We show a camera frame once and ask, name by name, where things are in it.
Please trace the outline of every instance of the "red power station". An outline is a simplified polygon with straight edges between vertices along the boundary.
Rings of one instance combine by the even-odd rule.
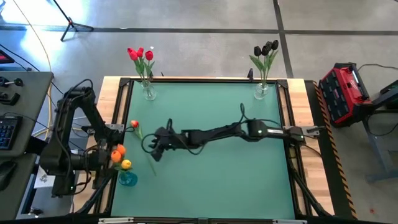
[[[375,110],[355,63],[336,63],[318,87],[334,127],[350,126]]]

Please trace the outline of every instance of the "gray desk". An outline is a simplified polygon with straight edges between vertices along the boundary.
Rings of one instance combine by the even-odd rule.
[[[10,85],[8,88],[0,87],[0,91],[10,96],[14,93],[21,96],[14,106],[0,104],[0,114],[14,112],[37,119],[53,74],[50,72],[0,72],[0,77],[5,77],[10,81],[21,78],[24,82],[23,87],[15,85]],[[35,122],[23,118],[12,149],[0,151],[0,163],[10,159],[17,162],[10,184],[0,191],[0,220],[15,219],[21,205],[37,157],[35,154],[24,154],[34,126]]]

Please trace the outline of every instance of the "computer desk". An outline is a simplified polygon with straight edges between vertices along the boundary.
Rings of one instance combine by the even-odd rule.
[[[138,77],[104,77],[103,84],[101,87],[101,92],[97,95],[98,98],[98,104],[97,108],[99,112],[101,113],[101,116],[103,119],[106,121],[106,123],[110,124],[112,122],[112,119],[114,117],[114,112],[117,112],[116,114],[116,123],[121,124],[122,123],[122,116],[125,111],[124,105],[126,102],[126,99],[129,99],[127,97],[127,88],[122,88],[120,89],[120,86],[123,86],[126,84],[126,82],[129,80],[129,78],[138,78]],[[228,78],[228,77],[218,77],[218,78],[209,78],[209,77],[156,77],[155,79],[161,80],[161,79],[167,79],[167,80],[178,80],[178,79],[191,79],[193,80],[244,80],[242,78]],[[312,116],[312,109],[313,109],[313,103],[311,103],[308,100],[308,89],[312,88],[313,92],[311,93],[310,98],[314,99],[314,96],[316,97],[316,92],[314,91],[314,84],[309,81],[304,81],[302,79],[286,79],[286,82],[289,86],[289,94],[290,94],[290,102],[291,102],[291,107],[292,107],[292,113],[294,116],[294,121],[296,126],[313,126],[313,116]],[[117,102],[117,95],[118,91],[120,91],[119,94],[121,94],[120,102],[119,102],[119,109],[115,111],[115,106],[118,103]],[[286,96],[284,91],[282,90],[281,87],[279,87],[279,93],[280,93],[280,98],[282,102],[282,107],[284,111],[284,121],[285,125],[289,125],[289,115],[287,111],[287,105],[286,105]],[[310,139],[306,138],[307,144],[316,149],[317,151],[321,151],[318,140],[316,139]],[[87,147],[92,146],[95,144],[95,141],[93,138],[89,138],[88,145]],[[325,153],[328,157],[333,155],[333,151],[330,148],[325,149],[325,151],[322,152],[322,154]],[[348,218],[355,218],[355,210],[352,205],[352,199],[348,193],[348,187],[346,186],[346,179],[344,176],[344,173],[341,170],[333,170],[332,172],[334,173],[340,173],[339,175],[341,177],[337,178],[337,181],[334,177],[331,175],[331,180],[328,181],[326,178],[325,174],[325,166],[323,164],[323,160],[325,158],[319,157],[317,154],[312,152],[310,149],[307,149],[306,147],[301,147],[300,149],[300,158],[302,160],[303,164],[303,173],[305,174],[305,179],[307,181],[307,186],[311,190],[312,194],[317,198],[317,200],[322,204],[323,208],[328,211],[331,214],[337,214],[342,217],[348,217]],[[335,158],[326,158],[326,160],[335,160]],[[85,180],[85,175],[82,174],[79,176],[79,182]],[[339,188],[341,188],[343,191],[347,194],[342,195],[341,191]],[[74,204],[75,204],[75,210],[78,210],[90,197],[90,195],[93,193],[93,189],[87,188],[86,190],[83,191],[83,193],[74,196]],[[109,184],[105,188],[103,192],[103,197],[101,199],[101,203],[98,203],[97,207],[93,207],[90,211],[90,213],[93,212],[103,212],[107,201],[108,201],[108,196],[109,193],[113,194],[114,189],[112,191],[109,191]],[[303,195],[301,193],[301,190],[299,189],[298,185],[296,184],[296,191],[297,191],[297,198],[298,198],[298,205],[300,207],[300,210],[302,213],[305,213],[305,204],[304,204],[304,199]]]
[[[7,93],[9,96],[14,93],[18,93],[21,96],[14,106],[0,104],[0,114],[3,115],[7,112],[19,113],[32,119],[37,119],[53,74],[51,72],[0,72],[0,77],[5,77],[10,82],[15,78],[20,78],[24,82],[24,86],[9,85],[8,88],[0,87],[0,91]],[[17,162],[16,170],[8,187],[0,191],[0,220],[12,220],[16,217],[29,178],[34,170],[37,155],[25,153],[34,126],[34,121],[23,118],[12,149],[0,152],[0,163],[11,159]]]

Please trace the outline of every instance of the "glass vase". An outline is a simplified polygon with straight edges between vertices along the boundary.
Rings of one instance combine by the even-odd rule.
[[[258,100],[264,99],[269,91],[268,84],[266,83],[259,83],[256,85],[256,90],[254,91],[254,97]]]
[[[149,80],[144,80],[141,82],[142,86],[142,94],[144,98],[147,100],[154,100],[156,98],[156,90],[152,86],[152,83]]]
[[[132,187],[137,184],[138,177],[133,172],[121,171],[118,180],[121,185]]]

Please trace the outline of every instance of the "blue glass vase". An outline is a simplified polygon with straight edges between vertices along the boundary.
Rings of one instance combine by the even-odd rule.
[[[138,181],[138,177],[136,174],[130,171],[122,171],[119,174],[119,183],[125,186],[135,186]]]

